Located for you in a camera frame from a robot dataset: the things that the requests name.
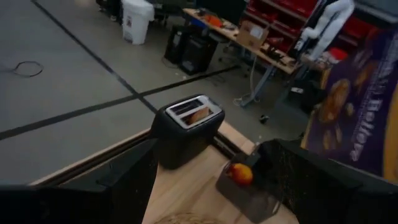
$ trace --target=trash bin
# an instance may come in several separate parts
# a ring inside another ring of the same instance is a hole
[[[123,0],[123,38],[132,44],[143,44],[149,21],[154,20],[154,7],[145,0]]]

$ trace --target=computer tower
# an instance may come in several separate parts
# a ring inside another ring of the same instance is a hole
[[[208,36],[191,35],[182,55],[180,69],[187,75],[204,72],[217,48],[217,41]]]
[[[164,58],[173,64],[181,62],[182,54],[193,28],[186,26],[173,26],[167,42]]]

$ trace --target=wooden table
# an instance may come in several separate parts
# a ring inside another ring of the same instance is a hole
[[[54,172],[44,178],[41,178],[31,185],[37,185],[45,182],[52,177],[61,175],[63,172],[78,166],[85,161],[99,157],[100,155],[112,151],[118,145],[130,141],[143,133],[127,138],[117,144],[114,144],[100,152],[93,154],[79,162]],[[254,149],[254,143],[245,138],[241,133],[224,122],[219,132],[230,139],[232,143],[241,148],[245,153],[250,154]],[[224,221],[226,224],[246,224],[251,223],[237,208],[234,207],[216,190],[215,184],[223,166],[227,163],[227,158],[222,156],[217,149],[209,146],[204,152],[198,155],[194,160],[185,164],[177,170],[164,170],[158,168],[152,194],[150,195],[143,224],[153,224],[156,220],[170,213],[194,212],[197,214],[209,215]],[[263,224],[294,224],[298,223],[294,214],[283,205],[273,217],[270,217]]]
[[[238,29],[229,30],[229,29],[224,29],[224,28],[213,26],[213,25],[209,24],[206,20],[204,20],[200,16],[198,16],[198,14],[197,14],[198,11],[196,9],[185,8],[185,9],[183,9],[183,11],[190,17],[193,17],[195,19],[202,21],[207,26],[207,28],[217,31],[219,34],[227,37],[229,40],[232,40],[233,42],[244,47],[246,50],[252,52],[256,56],[254,59],[254,62],[253,62],[252,69],[251,69],[252,73],[254,72],[254,67],[256,65],[257,58],[260,58],[263,61],[267,62],[268,66],[266,67],[266,72],[264,73],[264,75],[260,79],[259,83],[254,88],[254,91],[251,93],[251,95],[249,97],[247,97],[246,99],[243,99],[240,102],[240,106],[245,107],[250,102],[254,101],[258,97],[258,94],[260,94],[260,92],[262,92],[262,89],[264,88],[264,85],[265,85],[268,77],[273,75],[277,69],[280,69],[280,70],[284,71],[285,73],[287,73],[288,75],[291,75],[297,68],[296,63],[293,66],[289,66],[292,64],[292,61],[294,61],[294,59],[287,56],[284,52],[277,50],[276,52],[278,54],[283,55],[284,57],[281,60],[274,60],[274,59],[268,57],[266,54],[262,53],[260,49],[254,49],[250,46],[243,45],[243,44],[237,42],[235,35],[239,33]],[[230,24],[230,22],[224,20],[224,25],[226,25],[226,24]],[[269,44],[265,43],[261,48],[268,49],[268,47],[269,47]]]

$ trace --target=cable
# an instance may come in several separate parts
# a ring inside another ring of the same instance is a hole
[[[178,68],[178,66],[171,66],[171,65],[167,65],[167,63],[164,61],[165,60],[165,58],[164,57],[162,57],[162,63],[164,64],[164,66],[166,66],[167,68],[172,68],[172,69],[177,69]]]
[[[40,71],[38,71],[37,73],[34,73],[34,74],[23,74],[23,73],[18,73],[18,72],[17,72],[18,68],[19,68],[21,65],[23,65],[23,64],[28,64],[28,63],[31,63],[31,64],[34,64],[34,65],[39,66]],[[44,66],[43,66],[42,64],[40,64],[39,62],[35,62],[35,61],[24,61],[24,62],[19,62],[19,63],[17,64],[17,66],[15,66],[15,68],[9,68],[9,69],[6,69],[6,70],[0,70],[0,73],[2,73],[2,72],[4,72],[4,73],[12,73],[12,74],[14,74],[14,75],[20,76],[21,78],[32,78],[32,77],[35,77],[36,75],[42,73],[42,72],[43,72],[43,69],[44,69]]]
[[[255,69],[255,67],[256,67],[256,61],[257,61],[257,56],[254,58],[253,66],[252,66],[251,71],[250,71],[250,91],[251,91],[251,92],[242,95],[240,98],[235,98],[235,99],[233,100],[233,103],[234,103],[235,106],[241,106],[241,102],[242,102],[242,101],[244,101],[244,100],[247,99],[247,98],[250,98],[251,95],[254,95],[254,84],[253,84],[254,82],[253,82],[253,76],[254,76],[254,69]],[[254,100],[254,102],[256,102],[256,103],[260,102],[260,99],[258,99],[257,97],[254,97],[253,100]]]

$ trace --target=chair wheel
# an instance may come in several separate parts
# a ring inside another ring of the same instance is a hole
[[[268,116],[266,116],[266,115],[261,115],[259,121],[260,121],[261,124],[265,124],[265,123],[267,123],[268,119],[269,119]]]

